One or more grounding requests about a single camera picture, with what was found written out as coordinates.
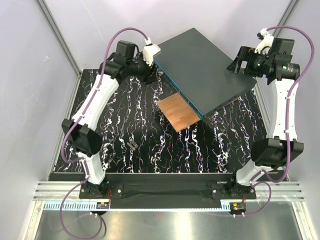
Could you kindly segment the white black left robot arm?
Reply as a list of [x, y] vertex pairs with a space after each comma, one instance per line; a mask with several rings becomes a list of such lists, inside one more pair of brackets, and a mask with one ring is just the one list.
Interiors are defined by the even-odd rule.
[[154, 82], [157, 69], [154, 58], [160, 52], [160, 47], [150, 39], [145, 40], [142, 50], [133, 42], [120, 40], [115, 52], [107, 53], [82, 106], [71, 119], [62, 121], [63, 143], [70, 143], [77, 155], [75, 160], [84, 168], [81, 186], [85, 193], [97, 198], [111, 193], [100, 159], [103, 138], [96, 132], [104, 108], [127, 77], [136, 77], [146, 85]]

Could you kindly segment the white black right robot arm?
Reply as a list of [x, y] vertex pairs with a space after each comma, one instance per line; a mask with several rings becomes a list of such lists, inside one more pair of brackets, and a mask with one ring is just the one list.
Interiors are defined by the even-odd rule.
[[285, 166], [298, 157], [304, 144], [298, 142], [295, 129], [295, 94], [300, 76], [299, 64], [292, 63], [293, 39], [261, 37], [256, 48], [241, 46], [226, 68], [238, 74], [267, 78], [271, 88], [272, 117], [265, 139], [255, 142], [251, 159], [221, 187], [223, 194], [239, 198], [254, 192], [251, 184], [265, 173]]

